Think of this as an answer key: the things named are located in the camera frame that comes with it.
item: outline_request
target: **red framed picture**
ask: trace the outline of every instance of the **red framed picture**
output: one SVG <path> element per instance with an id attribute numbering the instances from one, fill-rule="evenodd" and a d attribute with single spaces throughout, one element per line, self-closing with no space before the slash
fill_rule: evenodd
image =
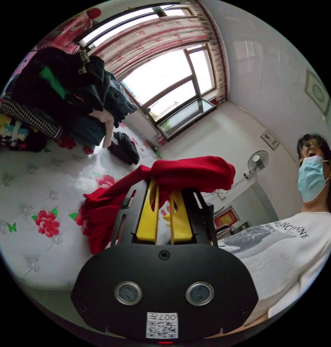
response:
<path id="1" fill-rule="evenodd" d="M 239 221 L 239 217 L 235 211 L 230 207 L 228 210 L 225 210 L 219 216 L 214 218 L 215 227 L 219 228 L 222 225 L 232 226 L 234 223 Z"/>

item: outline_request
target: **red cloth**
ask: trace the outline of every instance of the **red cloth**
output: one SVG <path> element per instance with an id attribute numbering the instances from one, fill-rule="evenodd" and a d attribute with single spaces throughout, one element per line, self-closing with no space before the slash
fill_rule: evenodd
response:
<path id="1" fill-rule="evenodd" d="M 79 52 L 80 46 L 74 43 L 74 40 L 92 28 L 92 20 L 101 14 L 102 12 L 98 8 L 91 8 L 88 11 L 79 13 L 46 35 L 37 44 L 36 48 L 40 50 L 44 47 L 55 47 L 68 54 Z"/>
<path id="2" fill-rule="evenodd" d="M 229 190 L 234 176 L 234 166 L 219 157 L 158 160 L 151 168 L 139 166 L 110 188 L 99 188 L 92 194 L 85 194 L 85 235 L 89 238 L 91 252 L 97 254 L 109 244 L 119 208 L 131 186 L 141 180 L 156 179 L 159 206 L 162 207 L 175 190 L 196 188 L 206 193 L 216 189 Z"/>

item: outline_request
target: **bed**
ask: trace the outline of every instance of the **bed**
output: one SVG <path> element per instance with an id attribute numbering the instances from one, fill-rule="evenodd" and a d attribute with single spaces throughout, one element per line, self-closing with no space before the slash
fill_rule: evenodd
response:
<path id="1" fill-rule="evenodd" d="M 138 165 L 151 166 L 154 152 L 121 124 L 136 144 Z M 83 194 L 109 187 L 137 166 L 128 166 L 101 146 L 94 150 L 71 138 L 49 141 L 40 153 L 0 149 L 0 252 L 23 285 L 43 290 L 70 290 L 92 256 L 80 214 Z M 159 212 L 157 244 L 170 240 Z"/>

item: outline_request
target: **surgical mask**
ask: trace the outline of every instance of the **surgical mask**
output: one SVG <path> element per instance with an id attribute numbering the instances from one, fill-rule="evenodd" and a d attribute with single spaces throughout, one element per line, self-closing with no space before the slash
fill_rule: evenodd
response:
<path id="1" fill-rule="evenodd" d="M 323 162 L 329 162 L 329 160 L 323 160 L 319 155 L 303 160 L 299 169 L 298 190 L 302 194 L 304 202 L 313 201 L 326 186 L 329 178 L 324 179 Z"/>

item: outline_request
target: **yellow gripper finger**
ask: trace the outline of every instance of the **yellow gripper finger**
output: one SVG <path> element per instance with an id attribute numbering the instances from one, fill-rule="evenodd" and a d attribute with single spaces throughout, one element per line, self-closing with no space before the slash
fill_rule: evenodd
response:
<path id="1" fill-rule="evenodd" d="M 156 244 L 158 231 L 159 190 L 156 180 L 151 179 L 141 212 L 137 239 Z"/>
<path id="2" fill-rule="evenodd" d="M 170 194 L 170 209 L 172 244 L 190 241 L 192 239 L 192 230 L 181 192 L 172 192 Z"/>

